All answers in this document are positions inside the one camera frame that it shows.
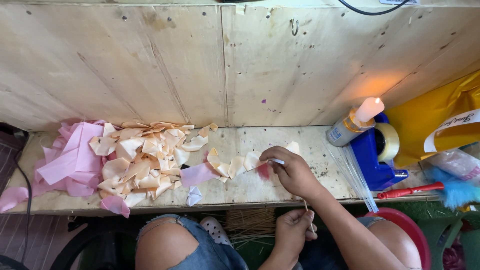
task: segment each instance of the red plastic basin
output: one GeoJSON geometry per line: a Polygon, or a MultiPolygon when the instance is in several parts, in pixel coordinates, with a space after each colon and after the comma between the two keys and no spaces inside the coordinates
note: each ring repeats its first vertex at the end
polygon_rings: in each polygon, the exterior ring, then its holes
{"type": "Polygon", "coordinates": [[[430,255],[427,238],[425,238],[421,229],[411,218],[398,210],[388,207],[380,207],[377,213],[368,212],[365,215],[365,217],[374,216],[382,217],[402,228],[413,240],[415,246],[417,246],[423,270],[430,270],[432,267],[432,257],[430,255]]]}

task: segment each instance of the metal hook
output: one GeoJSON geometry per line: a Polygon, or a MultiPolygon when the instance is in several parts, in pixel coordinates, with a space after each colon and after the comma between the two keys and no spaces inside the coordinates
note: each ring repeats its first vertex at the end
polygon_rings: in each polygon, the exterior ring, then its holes
{"type": "Polygon", "coordinates": [[[293,22],[295,21],[295,19],[291,19],[290,22],[292,23],[292,35],[296,36],[297,33],[299,32],[299,22],[297,21],[297,30],[295,32],[293,32],[293,22]]]}

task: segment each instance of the blue fluffy feather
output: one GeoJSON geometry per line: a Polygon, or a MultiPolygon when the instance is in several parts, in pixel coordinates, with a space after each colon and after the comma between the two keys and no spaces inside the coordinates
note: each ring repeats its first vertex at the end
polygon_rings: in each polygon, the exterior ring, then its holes
{"type": "Polygon", "coordinates": [[[427,170],[425,173],[429,179],[444,184],[445,189],[438,192],[445,207],[454,210],[466,203],[480,201],[480,187],[475,187],[469,182],[460,180],[436,167],[427,170]]]}

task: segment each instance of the black cable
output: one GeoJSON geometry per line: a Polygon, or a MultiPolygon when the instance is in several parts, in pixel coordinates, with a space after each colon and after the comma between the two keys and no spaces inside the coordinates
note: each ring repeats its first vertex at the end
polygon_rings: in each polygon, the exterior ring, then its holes
{"type": "Polygon", "coordinates": [[[30,208],[32,206],[32,186],[30,185],[30,181],[28,181],[28,177],[26,176],[25,172],[22,170],[22,168],[20,168],[20,166],[18,165],[18,161],[17,161],[17,158],[18,156],[20,155],[20,153],[22,152],[24,148],[20,149],[18,152],[17,152],[17,155],[15,156],[15,158],[13,159],[13,161],[15,161],[15,165],[17,165],[17,168],[18,170],[20,170],[20,172],[22,173],[22,175],[24,176],[25,178],[25,181],[27,182],[27,189],[28,189],[28,202],[27,202],[27,226],[25,228],[25,245],[24,245],[24,253],[22,255],[22,260],[21,260],[21,263],[24,264],[25,262],[25,255],[27,253],[27,246],[28,246],[28,227],[30,225],[30,208]]]}
{"type": "Polygon", "coordinates": [[[380,12],[366,12],[366,11],[362,11],[362,10],[359,10],[359,9],[356,9],[356,8],[350,6],[348,3],[346,3],[346,2],[343,1],[343,0],[338,0],[338,1],[340,1],[340,3],[344,4],[346,7],[348,7],[349,9],[351,9],[351,10],[357,12],[357,13],[360,13],[360,14],[363,14],[363,15],[368,15],[368,16],[377,16],[377,15],[382,15],[382,14],[387,14],[387,13],[389,13],[389,12],[392,12],[392,11],[396,10],[397,8],[405,5],[405,4],[406,4],[408,1],[410,1],[410,0],[405,0],[405,1],[403,1],[401,4],[397,5],[396,7],[393,7],[393,8],[391,8],[391,9],[389,9],[389,10],[386,10],[386,11],[380,11],[380,12]]]}

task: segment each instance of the white crocs shoe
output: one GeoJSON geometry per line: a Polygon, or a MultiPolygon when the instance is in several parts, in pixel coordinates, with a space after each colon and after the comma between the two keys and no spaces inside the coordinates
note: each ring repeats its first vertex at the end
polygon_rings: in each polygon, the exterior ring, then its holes
{"type": "Polygon", "coordinates": [[[214,217],[204,218],[200,222],[200,225],[210,234],[215,243],[233,247],[228,239],[227,233],[223,230],[222,225],[220,225],[214,217]]]}

